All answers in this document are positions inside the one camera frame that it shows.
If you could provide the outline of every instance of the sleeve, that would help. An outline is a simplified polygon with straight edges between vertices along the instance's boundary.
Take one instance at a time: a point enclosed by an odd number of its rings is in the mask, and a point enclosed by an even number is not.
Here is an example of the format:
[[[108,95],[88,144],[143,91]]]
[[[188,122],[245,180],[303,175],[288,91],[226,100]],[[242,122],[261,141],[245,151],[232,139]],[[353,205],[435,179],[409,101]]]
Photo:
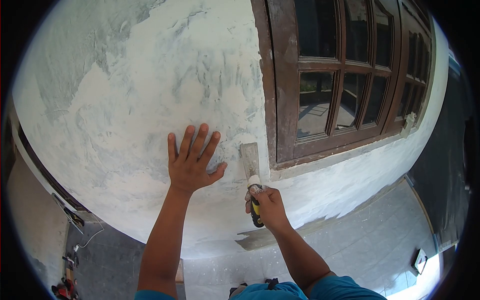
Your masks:
[[[319,280],[310,293],[310,299],[347,300],[358,298],[385,300],[382,295],[362,288],[349,276],[327,276]]]
[[[175,298],[156,290],[143,289],[135,293],[135,300],[175,300]]]

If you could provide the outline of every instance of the putty knife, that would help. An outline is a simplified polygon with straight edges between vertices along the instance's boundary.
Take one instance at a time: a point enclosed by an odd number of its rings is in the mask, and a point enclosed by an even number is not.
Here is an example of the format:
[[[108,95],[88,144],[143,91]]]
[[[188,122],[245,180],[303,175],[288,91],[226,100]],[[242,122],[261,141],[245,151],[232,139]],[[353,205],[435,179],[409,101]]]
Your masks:
[[[240,144],[240,154],[243,161],[243,168],[247,176],[247,189],[256,185],[260,189],[260,167],[258,164],[258,146],[257,143]],[[260,218],[260,203],[253,196],[250,196],[250,214],[252,215],[253,224],[257,227],[263,227],[264,224]]]

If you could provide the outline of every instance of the window sill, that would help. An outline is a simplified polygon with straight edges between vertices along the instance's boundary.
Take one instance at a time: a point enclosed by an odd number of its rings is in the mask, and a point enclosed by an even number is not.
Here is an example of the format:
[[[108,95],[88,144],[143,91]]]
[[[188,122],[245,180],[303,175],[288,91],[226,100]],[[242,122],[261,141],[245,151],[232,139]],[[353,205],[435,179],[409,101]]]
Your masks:
[[[412,128],[410,135],[414,134],[416,131],[417,126]],[[312,156],[302,157],[297,160],[287,161],[282,164],[276,164],[270,170],[270,181],[288,179],[305,173],[318,171],[320,169],[338,164],[342,161],[360,156],[364,153],[372,151],[373,149],[383,147],[387,144],[402,139],[399,133],[400,130],[396,130],[394,132],[386,133],[369,140],[360,141],[363,144],[365,141],[368,142],[368,144],[362,146],[357,146],[355,143],[348,144],[343,147],[326,151],[327,153],[319,153]]]

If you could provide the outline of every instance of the concrete floor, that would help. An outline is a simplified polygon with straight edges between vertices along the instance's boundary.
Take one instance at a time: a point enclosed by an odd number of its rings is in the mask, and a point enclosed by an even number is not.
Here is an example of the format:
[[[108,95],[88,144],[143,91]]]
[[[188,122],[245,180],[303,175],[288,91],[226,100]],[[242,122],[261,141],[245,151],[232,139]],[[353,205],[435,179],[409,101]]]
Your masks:
[[[88,224],[82,237],[70,228],[67,251],[83,245],[100,226]],[[84,300],[133,299],[144,245],[105,225],[87,247],[78,251],[77,288]],[[304,239],[339,276],[350,276],[384,296],[416,284],[409,266],[418,248],[436,254],[427,219],[406,181],[354,214],[339,219]],[[188,300],[227,299],[231,287],[277,277],[292,281],[278,246],[228,256],[184,260]]]

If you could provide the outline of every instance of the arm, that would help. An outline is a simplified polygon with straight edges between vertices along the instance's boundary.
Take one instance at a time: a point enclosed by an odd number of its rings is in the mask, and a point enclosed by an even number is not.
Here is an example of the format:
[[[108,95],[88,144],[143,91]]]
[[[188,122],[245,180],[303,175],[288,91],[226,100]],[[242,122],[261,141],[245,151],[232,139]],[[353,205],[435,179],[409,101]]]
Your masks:
[[[180,261],[188,202],[194,191],[222,178],[227,167],[226,163],[221,163],[212,174],[206,172],[207,164],[220,141],[220,133],[212,134],[202,156],[198,158],[208,133],[208,125],[200,126],[189,153],[194,132],[193,126],[187,127],[179,153],[175,149],[175,135],[168,135],[168,173],[171,183],[145,246],[137,290],[156,290],[177,297],[175,275]]]
[[[309,297],[315,283],[335,273],[330,271],[323,258],[290,225],[278,190],[267,188],[255,193],[251,189],[250,193],[260,203],[262,221],[275,236],[290,275]],[[246,207],[246,212],[249,213],[250,206]]]

